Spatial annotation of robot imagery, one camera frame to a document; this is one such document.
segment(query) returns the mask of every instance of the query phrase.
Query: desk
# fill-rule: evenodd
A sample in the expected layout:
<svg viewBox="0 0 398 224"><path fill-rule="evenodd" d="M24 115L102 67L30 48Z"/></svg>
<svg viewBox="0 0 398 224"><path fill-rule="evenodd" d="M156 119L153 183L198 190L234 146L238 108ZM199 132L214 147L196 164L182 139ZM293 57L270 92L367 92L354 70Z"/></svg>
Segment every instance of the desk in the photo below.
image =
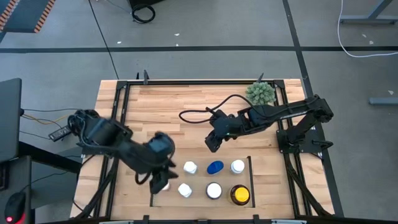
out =
<svg viewBox="0 0 398 224"><path fill-rule="evenodd" d="M261 133L224 142L217 153L211 153L204 141L212 130L210 124L187 124L178 118L182 110L203 110L206 106L214 107L231 94L245 95L246 87L254 81L149 80L148 85L143 85L142 80L132 80L127 94L125 89L120 90L116 119L125 120L125 125L134 131L133 140L138 142L147 141L158 130L169 134L175 141L176 153L173 160L177 166L183 166L187 158L251 156L255 208L150 207L149 183L136 185L134 171L120 162L111 219L142 220L144 215L149 215L151 220L252 219L254 214L258 214L261 219L293 218L284 157L279 152L275 136L278 130L276 123ZM281 81L284 81L284 91L289 102L304 99L300 80L279 80ZM114 100L117 84L116 80L101 82L95 106L95 110L101 116L111 117L113 106L116 105ZM282 104L281 90L276 89L279 104ZM228 114L247 107L243 100L232 98L222 109ZM200 120L209 116L194 113L186 114L185 117ZM294 118L293 123L298 123L300 119L301 117ZM322 161L311 154L301 154L300 157L307 187L325 210L334 213ZM102 161L102 156L95 156L82 167L75 194L75 201L79 206L84 207L97 189ZM178 186L181 183L179 179L175 179L171 180L170 184ZM295 190L300 213L304 214L302 194L298 187ZM107 198L108 194L105 193L100 216L105 213ZM71 217L79 212L73 207Z"/></svg>

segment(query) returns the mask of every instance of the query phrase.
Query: white cable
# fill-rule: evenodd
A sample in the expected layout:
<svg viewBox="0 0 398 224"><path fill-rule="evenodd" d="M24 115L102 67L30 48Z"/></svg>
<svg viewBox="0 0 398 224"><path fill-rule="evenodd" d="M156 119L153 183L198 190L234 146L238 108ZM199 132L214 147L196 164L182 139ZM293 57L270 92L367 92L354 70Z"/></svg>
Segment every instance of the white cable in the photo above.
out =
<svg viewBox="0 0 398 224"><path fill-rule="evenodd" d="M340 43L341 48L346 52L346 54L348 54L349 56L354 57L354 58L365 58L365 57L375 57L375 56L390 56L390 55L398 54L398 52L394 52L394 53L389 53L389 54L374 54L374 55L358 56L358 55L352 55L352 54L348 53L347 50L343 47L343 44L341 43L341 40L340 40L340 19L341 19L342 13L343 13L343 0L341 0L340 16L338 17L338 21L337 21L337 37L338 37L338 42Z"/></svg>

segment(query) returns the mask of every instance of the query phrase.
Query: computer mouse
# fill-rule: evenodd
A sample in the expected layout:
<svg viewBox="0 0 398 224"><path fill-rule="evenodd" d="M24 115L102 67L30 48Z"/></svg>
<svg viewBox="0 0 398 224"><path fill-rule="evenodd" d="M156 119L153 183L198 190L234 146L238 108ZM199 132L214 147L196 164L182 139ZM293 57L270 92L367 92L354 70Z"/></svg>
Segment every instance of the computer mouse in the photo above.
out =
<svg viewBox="0 0 398 224"><path fill-rule="evenodd" d="M25 193L17 192L8 199L4 217L8 224L16 224L22 219L25 210Z"/></svg>

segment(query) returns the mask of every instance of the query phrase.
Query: yellow lid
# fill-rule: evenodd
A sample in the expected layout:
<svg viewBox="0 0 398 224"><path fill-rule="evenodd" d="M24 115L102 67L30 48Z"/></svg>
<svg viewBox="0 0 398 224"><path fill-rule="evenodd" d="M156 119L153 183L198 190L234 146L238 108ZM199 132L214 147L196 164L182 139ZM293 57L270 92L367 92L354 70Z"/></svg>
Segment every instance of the yellow lid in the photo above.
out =
<svg viewBox="0 0 398 224"><path fill-rule="evenodd" d="M244 187L235 190L235 198L239 202L246 202L249 200L249 191Z"/></svg>

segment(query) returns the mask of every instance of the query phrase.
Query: blue bottle cap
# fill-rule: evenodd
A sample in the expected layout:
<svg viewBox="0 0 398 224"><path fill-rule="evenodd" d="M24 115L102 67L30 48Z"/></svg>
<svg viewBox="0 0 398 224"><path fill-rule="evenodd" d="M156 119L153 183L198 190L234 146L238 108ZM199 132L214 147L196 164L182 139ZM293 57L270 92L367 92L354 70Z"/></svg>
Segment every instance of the blue bottle cap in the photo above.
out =
<svg viewBox="0 0 398 224"><path fill-rule="evenodd" d="M224 168L224 163L221 161L214 161L207 167L208 174L216 174Z"/></svg>

